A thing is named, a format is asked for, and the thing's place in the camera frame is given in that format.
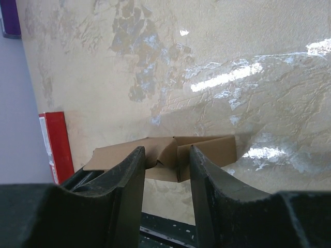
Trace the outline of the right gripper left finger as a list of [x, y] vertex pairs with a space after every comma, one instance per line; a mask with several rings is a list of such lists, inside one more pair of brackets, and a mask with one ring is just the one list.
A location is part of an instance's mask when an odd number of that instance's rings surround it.
[[137, 247], [145, 149], [68, 190], [55, 184], [1, 186], [1, 247]]

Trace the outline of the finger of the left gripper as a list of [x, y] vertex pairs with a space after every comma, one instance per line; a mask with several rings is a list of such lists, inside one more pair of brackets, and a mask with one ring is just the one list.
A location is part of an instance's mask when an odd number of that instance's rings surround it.
[[80, 169], [74, 173], [70, 178], [61, 183], [61, 186], [67, 190], [74, 191], [75, 189], [81, 187], [82, 185], [92, 181], [93, 179], [99, 177], [103, 174], [101, 170], [84, 170]]

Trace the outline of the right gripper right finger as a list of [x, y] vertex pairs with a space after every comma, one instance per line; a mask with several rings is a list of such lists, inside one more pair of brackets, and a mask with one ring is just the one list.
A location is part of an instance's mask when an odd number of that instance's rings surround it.
[[258, 190], [190, 148], [198, 247], [330, 247], [330, 192]]

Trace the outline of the brown cardboard box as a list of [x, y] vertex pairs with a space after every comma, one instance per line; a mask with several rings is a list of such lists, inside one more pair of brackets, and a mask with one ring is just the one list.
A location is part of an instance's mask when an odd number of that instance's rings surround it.
[[146, 178], [169, 182], [190, 179], [190, 147], [197, 147], [218, 167], [237, 161], [235, 136], [169, 136], [147, 137], [141, 140], [97, 148], [83, 167], [85, 171], [108, 171], [135, 150], [145, 148]]

